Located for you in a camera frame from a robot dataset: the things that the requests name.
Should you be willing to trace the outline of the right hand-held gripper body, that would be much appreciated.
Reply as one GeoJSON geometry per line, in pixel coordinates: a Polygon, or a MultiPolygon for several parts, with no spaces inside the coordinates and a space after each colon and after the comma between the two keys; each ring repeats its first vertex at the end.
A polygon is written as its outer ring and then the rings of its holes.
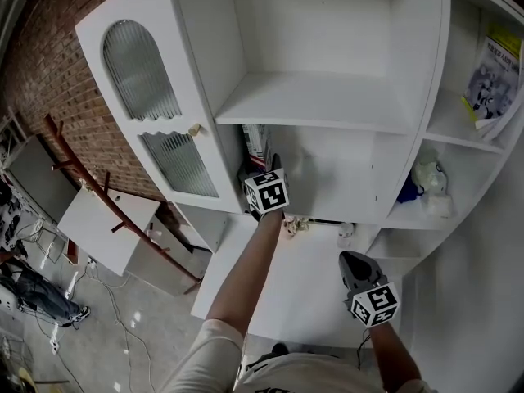
{"type": "Polygon", "coordinates": [[[400,298],[378,262],[354,251],[339,254],[342,281],[348,290],[344,303],[365,327],[375,327],[395,317],[400,298]]]}

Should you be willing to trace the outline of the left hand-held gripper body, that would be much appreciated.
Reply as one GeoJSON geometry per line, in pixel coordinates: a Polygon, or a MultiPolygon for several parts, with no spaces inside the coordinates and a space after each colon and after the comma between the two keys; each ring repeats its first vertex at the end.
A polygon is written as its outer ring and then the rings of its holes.
{"type": "Polygon", "coordinates": [[[269,172],[248,178],[244,189],[250,213],[255,219],[290,203],[287,176],[279,162],[269,172]]]}

